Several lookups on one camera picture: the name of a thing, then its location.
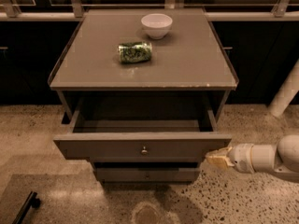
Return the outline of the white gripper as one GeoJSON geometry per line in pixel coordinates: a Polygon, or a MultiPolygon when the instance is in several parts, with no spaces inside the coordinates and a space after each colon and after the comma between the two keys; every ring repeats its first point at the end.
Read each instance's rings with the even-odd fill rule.
{"type": "Polygon", "coordinates": [[[227,170],[234,166],[239,173],[253,174],[251,163],[251,150],[253,144],[239,144],[235,147],[223,147],[218,150],[209,151],[206,160],[209,164],[227,170]]]}

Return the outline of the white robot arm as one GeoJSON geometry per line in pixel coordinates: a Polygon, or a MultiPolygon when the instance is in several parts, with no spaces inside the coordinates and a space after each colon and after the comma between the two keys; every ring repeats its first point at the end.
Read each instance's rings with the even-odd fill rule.
{"type": "MultiPolygon", "coordinates": [[[[299,60],[269,106],[270,113],[279,117],[299,92],[299,60]]],[[[276,144],[239,144],[206,154],[206,161],[218,168],[234,168],[239,173],[266,173],[279,179],[299,182],[299,135],[282,137],[276,144]]]]}

